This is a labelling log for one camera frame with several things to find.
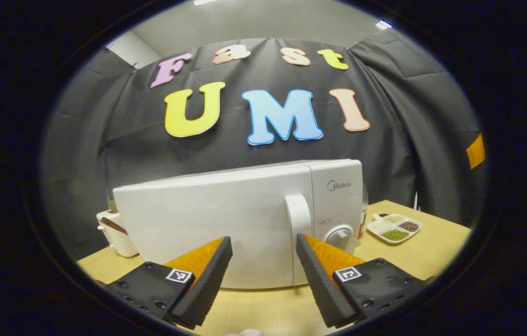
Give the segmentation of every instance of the microwave control knob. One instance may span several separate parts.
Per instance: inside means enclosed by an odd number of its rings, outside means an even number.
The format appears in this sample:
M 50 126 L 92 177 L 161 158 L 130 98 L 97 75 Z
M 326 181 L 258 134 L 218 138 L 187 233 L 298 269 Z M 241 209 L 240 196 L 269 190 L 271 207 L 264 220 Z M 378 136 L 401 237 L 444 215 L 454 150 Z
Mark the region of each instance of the microwave control knob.
M 326 239 L 326 243 L 331 246 L 338 247 L 338 249 L 346 249 L 348 241 L 351 239 L 351 232 L 345 228 L 338 229 L 332 232 Z

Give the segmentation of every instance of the ceiling light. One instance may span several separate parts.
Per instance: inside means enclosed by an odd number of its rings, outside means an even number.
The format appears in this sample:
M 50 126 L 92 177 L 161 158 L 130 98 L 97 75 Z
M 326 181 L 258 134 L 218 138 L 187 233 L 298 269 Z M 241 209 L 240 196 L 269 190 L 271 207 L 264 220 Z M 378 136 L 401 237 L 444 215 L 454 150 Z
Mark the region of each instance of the ceiling light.
M 195 6 L 209 4 L 210 2 L 214 1 L 216 0 L 195 0 Z
M 376 23 L 376 27 L 380 28 L 381 30 L 384 30 L 386 28 L 391 28 L 392 25 L 390 25 L 388 22 L 385 22 L 384 20 L 379 21 Z

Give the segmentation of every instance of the screw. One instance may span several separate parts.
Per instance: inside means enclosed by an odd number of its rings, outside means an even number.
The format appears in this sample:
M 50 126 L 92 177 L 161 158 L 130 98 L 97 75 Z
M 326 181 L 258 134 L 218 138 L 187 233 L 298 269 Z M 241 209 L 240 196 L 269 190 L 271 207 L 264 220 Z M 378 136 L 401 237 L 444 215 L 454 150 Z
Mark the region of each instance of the screw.
M 157 308 L 160 308 L 160 309 L 165 309 L 166 308 L 166 303 L 165 302 L 155 301 L 155 302 L 153 302 L 153 304 L 155 304 L 155 306 Z

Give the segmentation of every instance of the midea logo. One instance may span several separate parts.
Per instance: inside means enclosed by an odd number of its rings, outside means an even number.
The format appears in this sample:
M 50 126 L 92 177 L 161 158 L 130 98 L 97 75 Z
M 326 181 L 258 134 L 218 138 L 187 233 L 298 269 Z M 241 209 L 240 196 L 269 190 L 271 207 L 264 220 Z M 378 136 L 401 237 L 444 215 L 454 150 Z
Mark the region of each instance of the midea logo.
M 328 182 L 329 191 L 334 191 L 336 189 L 342 189 L 342 188 L 348 188 L 350 186 L 351 186 L 350 182 L 338 183 L 337 181 L 334 181 L 334 180 Z

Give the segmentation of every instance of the white microwave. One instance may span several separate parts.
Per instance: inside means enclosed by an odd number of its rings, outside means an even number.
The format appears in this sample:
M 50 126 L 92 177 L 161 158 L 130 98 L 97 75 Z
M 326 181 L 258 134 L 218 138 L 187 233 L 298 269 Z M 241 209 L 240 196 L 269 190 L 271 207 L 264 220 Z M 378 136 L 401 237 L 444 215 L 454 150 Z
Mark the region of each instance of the white microwave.
M 113 190 L 120 221 L 145 261 L 165 264 L 229 236 L 221 287 L 306 283 L 297 233 L 353 253 L 361 223 L 358 160 L 302 160 L 183 175 Z

